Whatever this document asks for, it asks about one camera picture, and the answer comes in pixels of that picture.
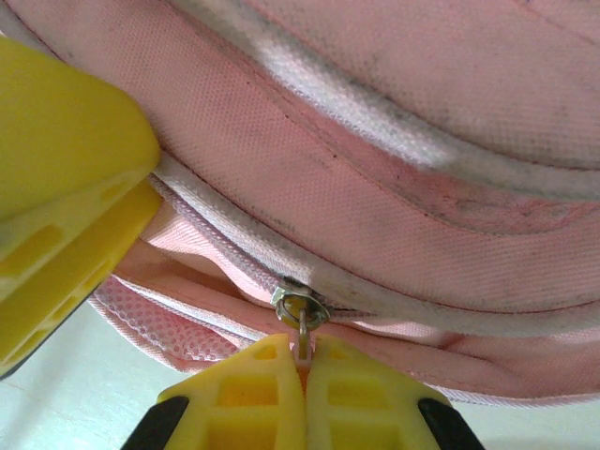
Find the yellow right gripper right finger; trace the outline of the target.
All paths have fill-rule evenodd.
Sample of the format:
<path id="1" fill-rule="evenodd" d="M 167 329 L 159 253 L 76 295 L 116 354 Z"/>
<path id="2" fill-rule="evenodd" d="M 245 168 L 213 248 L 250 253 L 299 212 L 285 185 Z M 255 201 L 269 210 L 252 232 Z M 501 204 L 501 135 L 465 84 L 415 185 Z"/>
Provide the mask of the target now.
<path id="1" fill-rule="evenodd" d="M 316 338 L 307 377 L 307 448 L 481 449 L 439 391 L 327 335 Z"/>

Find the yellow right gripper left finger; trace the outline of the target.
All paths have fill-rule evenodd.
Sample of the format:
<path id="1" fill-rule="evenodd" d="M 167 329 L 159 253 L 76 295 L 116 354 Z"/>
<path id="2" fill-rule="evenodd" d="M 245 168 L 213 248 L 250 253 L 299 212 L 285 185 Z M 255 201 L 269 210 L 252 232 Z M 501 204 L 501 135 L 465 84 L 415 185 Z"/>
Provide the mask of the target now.
<path id="1" fill-rule="evenodd" d="M 179 450 L 306 445 L 304 393 L 285 334 L 265 337 L 163 390 L 123 444 Z"/>

